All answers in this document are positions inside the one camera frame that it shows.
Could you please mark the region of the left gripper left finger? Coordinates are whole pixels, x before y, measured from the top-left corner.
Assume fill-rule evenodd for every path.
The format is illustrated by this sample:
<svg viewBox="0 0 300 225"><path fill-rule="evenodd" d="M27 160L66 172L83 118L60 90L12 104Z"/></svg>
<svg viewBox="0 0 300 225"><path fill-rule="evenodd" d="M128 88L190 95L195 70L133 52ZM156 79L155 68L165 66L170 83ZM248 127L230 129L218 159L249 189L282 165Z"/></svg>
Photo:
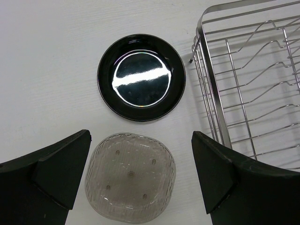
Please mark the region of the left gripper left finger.
<svg viewBox="0 0 300 225"><path fill-rule="evenodd" d="M2 225L63 225L73 209L90 150L83 129L55 144L0 164Z"/></svg>

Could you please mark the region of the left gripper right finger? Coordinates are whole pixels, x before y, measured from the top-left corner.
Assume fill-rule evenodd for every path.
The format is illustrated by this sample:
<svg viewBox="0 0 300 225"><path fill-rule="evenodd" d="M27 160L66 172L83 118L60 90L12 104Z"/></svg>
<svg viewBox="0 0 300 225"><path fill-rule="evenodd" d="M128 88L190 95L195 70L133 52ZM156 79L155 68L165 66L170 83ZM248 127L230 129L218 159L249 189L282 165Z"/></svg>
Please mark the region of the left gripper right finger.
<svg viewBox="0 0 300 225"><path fill-rule="evenodd" d="M300 174L254 160L192 135L192 150L206 213L215 225L297 225Z"/></svg>

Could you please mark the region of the black round plate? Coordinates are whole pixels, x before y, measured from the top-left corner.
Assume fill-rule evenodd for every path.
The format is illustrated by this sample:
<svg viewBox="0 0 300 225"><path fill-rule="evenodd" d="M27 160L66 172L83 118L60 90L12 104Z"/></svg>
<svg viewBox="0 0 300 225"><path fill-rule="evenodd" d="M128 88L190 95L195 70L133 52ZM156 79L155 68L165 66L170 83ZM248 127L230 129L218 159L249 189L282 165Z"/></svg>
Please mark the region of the black round plate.
<svg viewBox="0 0 300 225"><path fill-rule="evenodd" d="M106 49L97 69L97 85L114 113L148 122L166 116L178 105L186 71L168 42L149 34L133 34Z"/></svg>

